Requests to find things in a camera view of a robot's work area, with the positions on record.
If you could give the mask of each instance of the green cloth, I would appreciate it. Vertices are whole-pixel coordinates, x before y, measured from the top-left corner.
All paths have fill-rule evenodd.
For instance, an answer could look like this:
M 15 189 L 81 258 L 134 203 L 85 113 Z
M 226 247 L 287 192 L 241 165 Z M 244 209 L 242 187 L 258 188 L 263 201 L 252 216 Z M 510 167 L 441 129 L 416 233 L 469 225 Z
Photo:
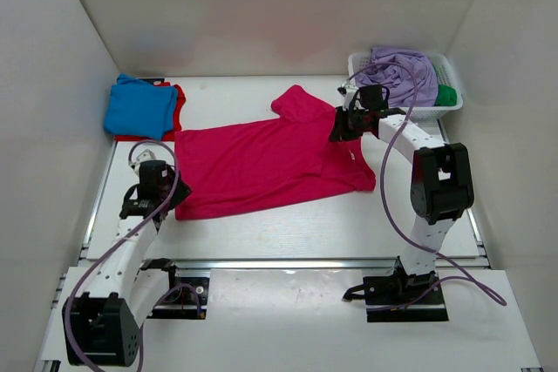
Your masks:
M 438 97 L 434 106 L 455 106 L 457 104 L 457 92 L 451 86 L 438 85 Z

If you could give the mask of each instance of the blue towel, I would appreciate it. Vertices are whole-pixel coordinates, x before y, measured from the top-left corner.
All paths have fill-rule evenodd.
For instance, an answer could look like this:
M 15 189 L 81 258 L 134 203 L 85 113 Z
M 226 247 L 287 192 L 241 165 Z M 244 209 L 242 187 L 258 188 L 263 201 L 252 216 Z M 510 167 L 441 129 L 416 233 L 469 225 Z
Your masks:
M 114 135 L 162 139 L 173 129 L 177 97 L 173 87 L 155 87 L 121 74 L 111 88 L 105 130 Z

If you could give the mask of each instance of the purple cloth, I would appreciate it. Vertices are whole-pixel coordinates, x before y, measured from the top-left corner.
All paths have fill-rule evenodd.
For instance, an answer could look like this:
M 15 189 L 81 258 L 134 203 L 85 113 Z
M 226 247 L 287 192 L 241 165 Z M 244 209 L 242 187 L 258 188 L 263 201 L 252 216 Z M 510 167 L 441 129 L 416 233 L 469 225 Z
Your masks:
M 427 56 L 418 51 L 392 47 L 372 48 L 371 63 L 394 61 L 409 68 L 418 84 L 416 106 L 434 106 L 438 96 L 438 77 Z M 390 106 L 409 106 L 413 86 L 411 76 L 400 67 L 385 65 L 368 69 L 355 77 L 358 87 L 381 84 L 390 90 Z

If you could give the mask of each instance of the white table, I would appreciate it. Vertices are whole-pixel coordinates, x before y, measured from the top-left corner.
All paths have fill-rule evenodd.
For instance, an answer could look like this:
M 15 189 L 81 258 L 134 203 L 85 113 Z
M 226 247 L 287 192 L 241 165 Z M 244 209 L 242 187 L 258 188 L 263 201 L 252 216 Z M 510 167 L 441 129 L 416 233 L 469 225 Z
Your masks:
M 62 303 L 85 271 L 72 267 L 52 311 L 40 359 L 68 365 Z M 452 270 L 441 272 L 446 276 Z M 503 271 L 474 271 L 508 302 L 500 307 L 476 287 L 447 282 L 450 321 L 367 323 L 361 301 L 341 302 L 359 270 L 213 270 L 205 321 L 147 320 L 152 371 L 520 372 L 539 368 Z M 123 369 L 106 368 L 117 372 Z M 135 371 L 136 366 L 126 369 Z
M 292 85 L 332 105 L 343 100 L 337 87 L 343 76 L 169 78 L 187 96 L 180 122 L 183 129 L 202 129 L 276 118 L 270 104 Z M 436 121 L 420 124 L 440 136 Z M 377 177 L 386 144 L 367 134 L 363 153 Z M 87 258 L 97 259 L 112 242 L 126 190 L 137 183 L 127 165 L 132 143 L 118 143 L 92 229 Z M 170 156 L 149 146 L 160 159 Z M 187 173 L 183 174 L 187 182 Z M 386 189 L 390 208 L 404 231 L 414 220 L 409 199 L 411 166 L 396 151 L 390 156 Z M 146 257 L 176 260 L 217 259 L 350 259 L 392 258 L 404 242 L 393 232 L 381 205 L 379 186 L 374 193 L 348 193 L 324 200 L 246 213 L 213 220 L 176 221 L 171 214 Z M 461 218 L 442 248 L 452 257 L 479 255 L 469 219 Z

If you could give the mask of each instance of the shirt sleeve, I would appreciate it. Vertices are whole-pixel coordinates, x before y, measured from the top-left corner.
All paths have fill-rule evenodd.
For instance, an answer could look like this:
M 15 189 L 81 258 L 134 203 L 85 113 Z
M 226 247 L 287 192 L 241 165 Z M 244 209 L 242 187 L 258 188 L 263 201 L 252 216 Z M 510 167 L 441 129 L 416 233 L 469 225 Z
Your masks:
M 310 122 L 334 112 L 335 108 L 307 93 L 302 86 L 291 86 L 279 98 L 271 103 L 276 114 L 293 122 Z

